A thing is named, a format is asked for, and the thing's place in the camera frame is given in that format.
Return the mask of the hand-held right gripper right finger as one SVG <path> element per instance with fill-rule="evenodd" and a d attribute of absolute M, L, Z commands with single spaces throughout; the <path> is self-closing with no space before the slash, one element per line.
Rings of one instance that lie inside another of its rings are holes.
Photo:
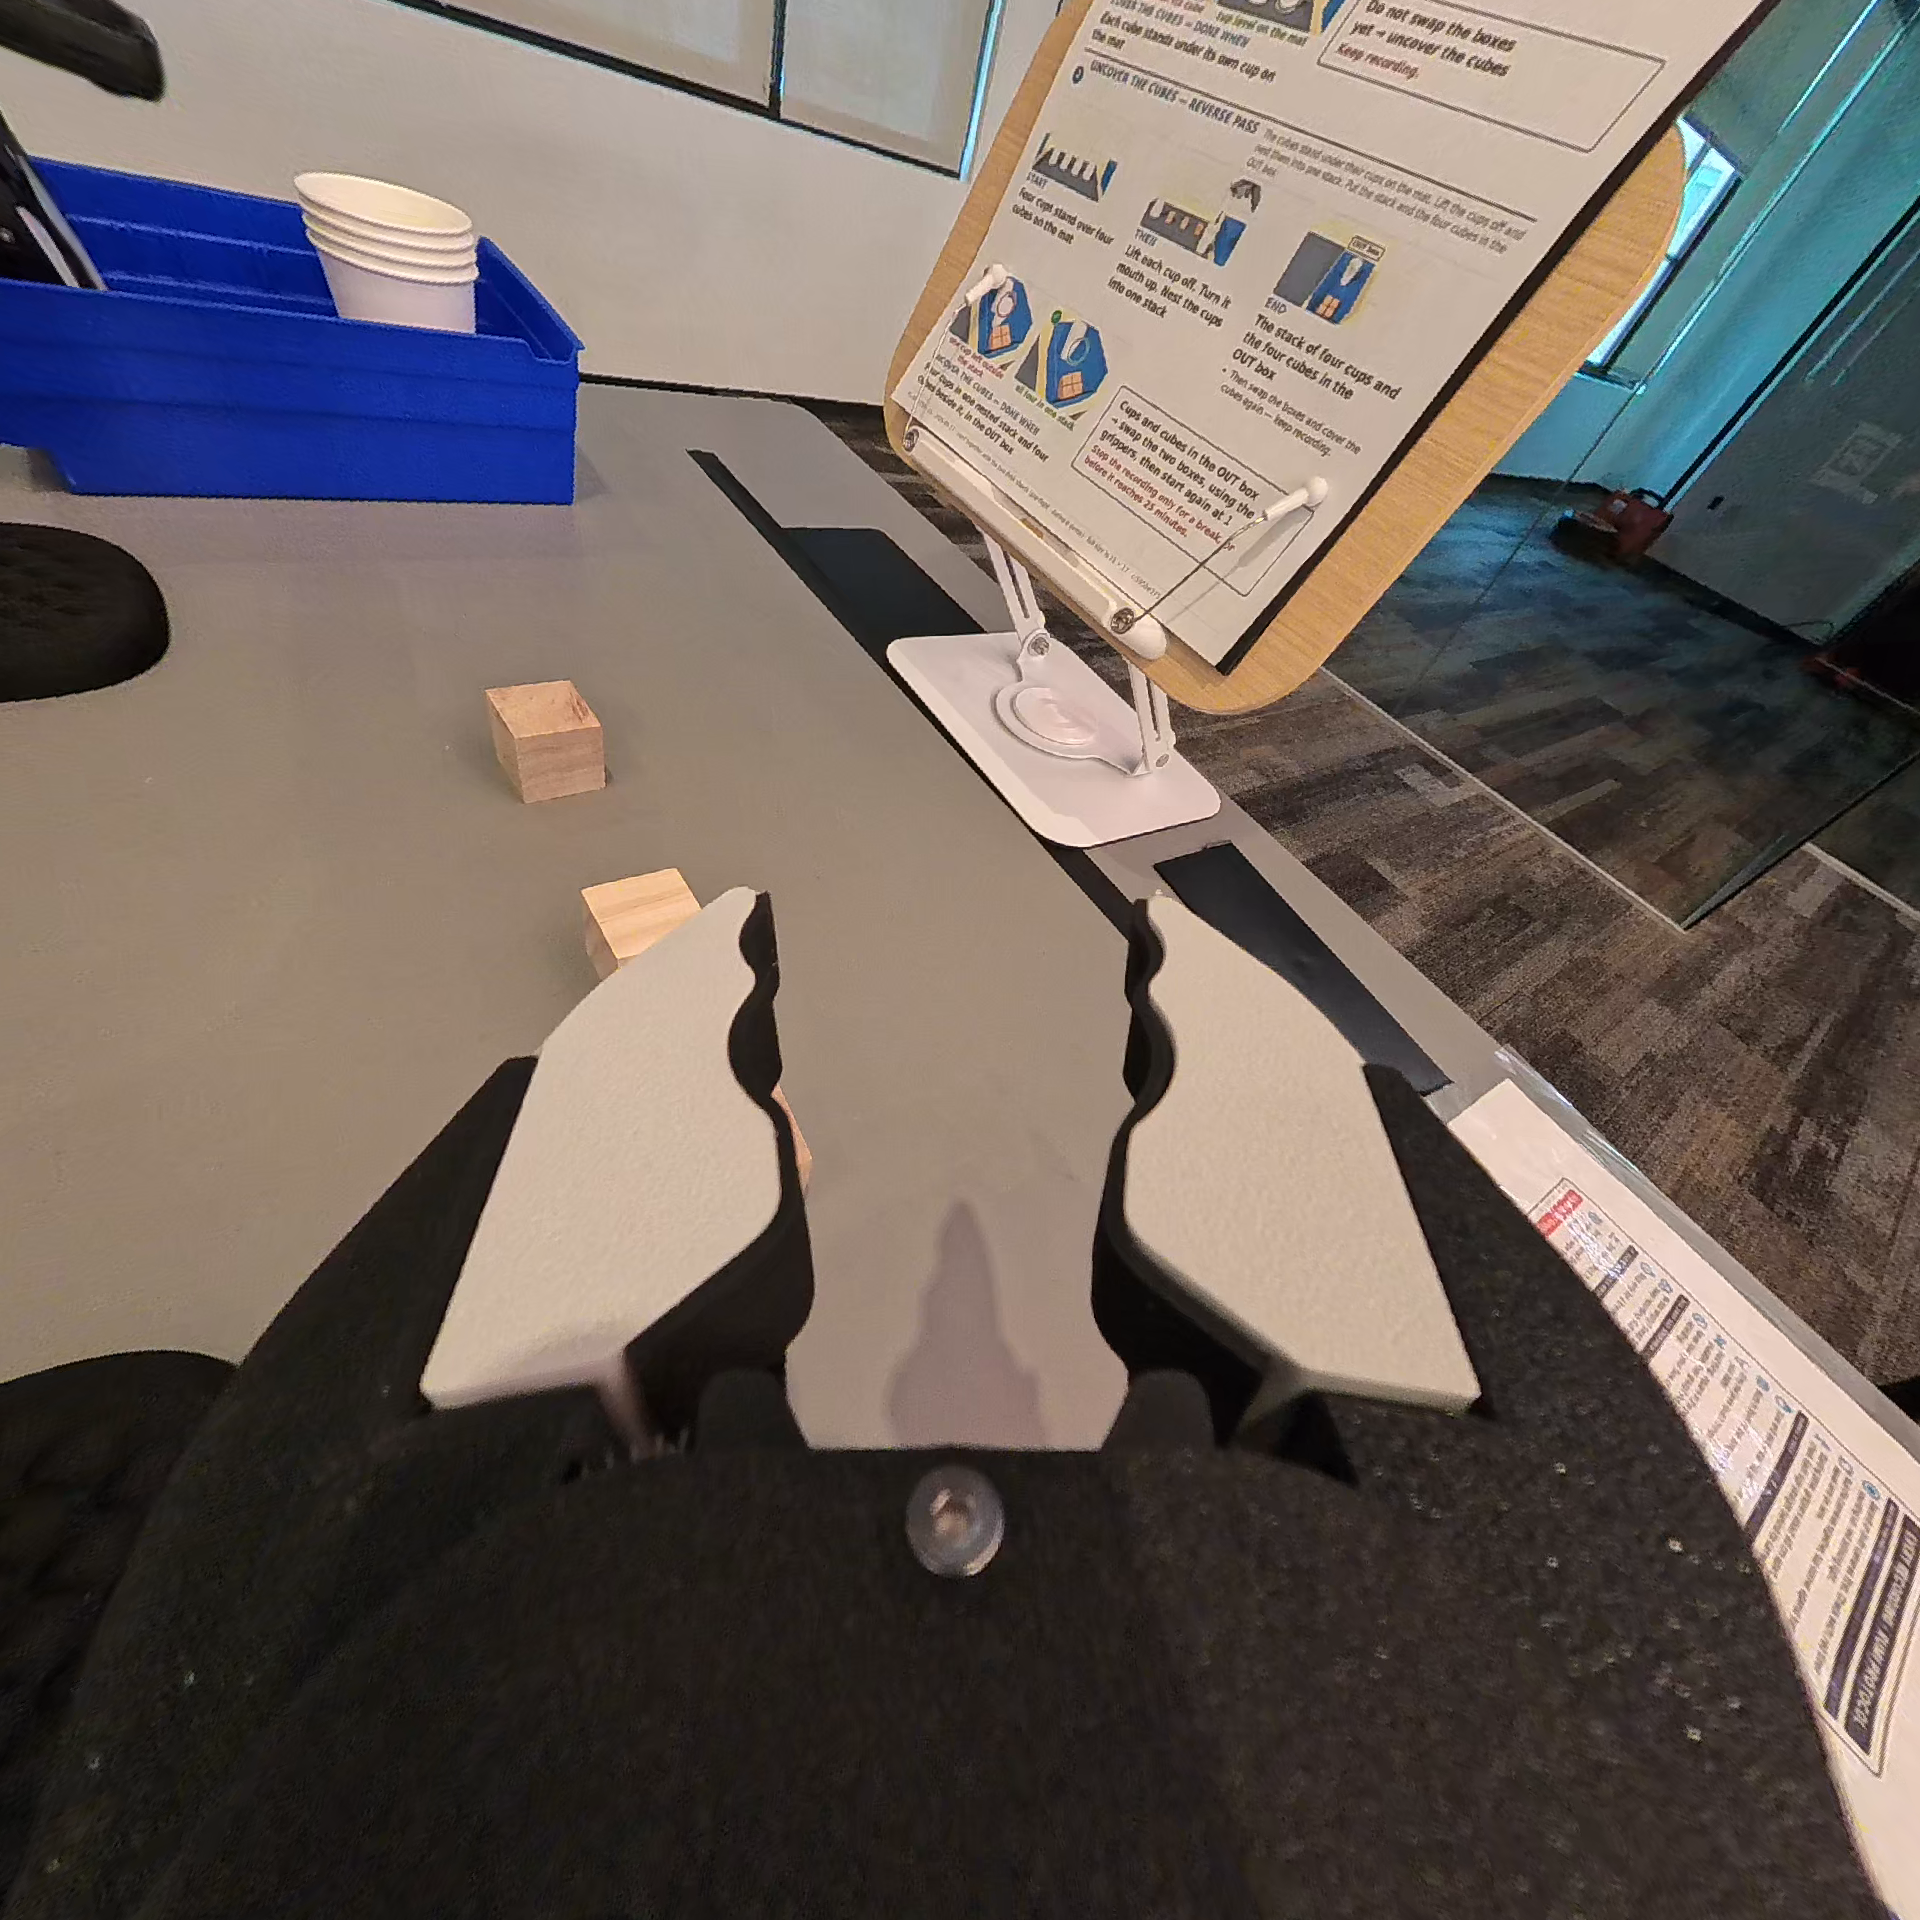
<path fill-rule="evenodd" d="M 1308 1402 L 1450 1418 L 1482 1381 L 1389 1120 L 1430 1122 L 1313 1002 L 1170 897 L 1128 929 L 1130 1106 L 1093 1243 L 1110 1446 L 1265 1446 Z"/>

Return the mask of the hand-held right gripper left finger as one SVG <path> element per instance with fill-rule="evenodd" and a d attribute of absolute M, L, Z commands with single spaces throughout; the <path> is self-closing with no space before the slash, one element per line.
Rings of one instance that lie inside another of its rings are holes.
<path fill-rule="evenodd" d="M 785 1377 L 814 1271 L 777 990 L 773 899 L 737 887 L 553 1030 L 424 1365 L 434 1411 L 586 1389 L 667 1443 L 714 1379 Z"/>

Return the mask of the blue plastic bin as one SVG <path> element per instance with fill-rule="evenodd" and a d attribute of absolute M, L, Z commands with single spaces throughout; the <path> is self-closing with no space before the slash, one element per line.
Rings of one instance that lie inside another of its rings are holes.
<path fill-rule="evenodd" d="M 106 280 L 2 286 L 2 443 L 72 491 L 569 506 L 584 344 L 491 243 L 475 335 L 339 318 L 290 202 L 37 161 Z"/>

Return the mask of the laminated paper sheet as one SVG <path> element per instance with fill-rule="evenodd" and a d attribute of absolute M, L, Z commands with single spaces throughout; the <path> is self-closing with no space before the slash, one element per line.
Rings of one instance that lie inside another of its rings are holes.
<path fill-rule="evenodd" d="M 1451 1131 L 1611 1315 L 1708 1458 L 1864 1856 L 1889 1910 L 1915 1915 L 1915 1455 L 1520 1089 L 1491 1089 Z"/>

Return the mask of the wooden document stand white base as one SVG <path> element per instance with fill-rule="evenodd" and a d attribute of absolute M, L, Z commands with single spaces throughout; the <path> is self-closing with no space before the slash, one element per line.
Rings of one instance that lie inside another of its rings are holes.
<path fill-rule="evenodd" d="M 1260 711 L 1330 662 L 1649 285 L 1682 198 L 1678 112 L 1508 314 L 1489 355 L 1427 422 L 1404 465 L 1338 533 L 1246 654 L 1211 665 L 1173 642 L 1142 662 L 1089 624 L 1089 595 L 1061 592 L 1049 573 L 1029 570 L 1020 546 L 1000 545 L 953 487 L 917 465 L 920 433 L 905 429 L 902 410 L 889 400 L 917 322 L 929 318 L 929 294 L 953 288 L 947 277 L 958 256 L 953 234 L 970 231 L 980 213 L 976 184 L 993 177 L 1002 129 L 1021 125 L 1041 99 L 1041 72 L 1057 66 L 1083 7 L 1062 6 L 1048 27 L 905 326 L 883 406 L 893 448 L 987 541 L 1009 608 L 1003 631 L 891 640 L 888 664 L 1024 824 L 1062 848 L 1100 848 L 1218 813 L 1211 783 L 1178 752 L 1170 706 Z"/>

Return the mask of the red object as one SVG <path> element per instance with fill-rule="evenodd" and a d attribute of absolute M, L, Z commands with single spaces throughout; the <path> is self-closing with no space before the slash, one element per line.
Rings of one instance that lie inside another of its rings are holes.
<path fill-rule="evenodd" d="M 1552 529 L 1552 545 L 1582 561 L 1636 565 L 1670 525 L 1673 513 L 1662 495 L 1646 487 L 1617 490 L 1587 507 L 1563 513 Z"/>

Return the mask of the printed instruction sheet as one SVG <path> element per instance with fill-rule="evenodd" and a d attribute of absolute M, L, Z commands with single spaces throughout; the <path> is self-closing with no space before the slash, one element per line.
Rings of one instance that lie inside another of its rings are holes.
<path fill-rule="evenodd" d="M 1085 6 L 889 400 L 1136 659 L 1240 662 L 1770 11 Z"/>

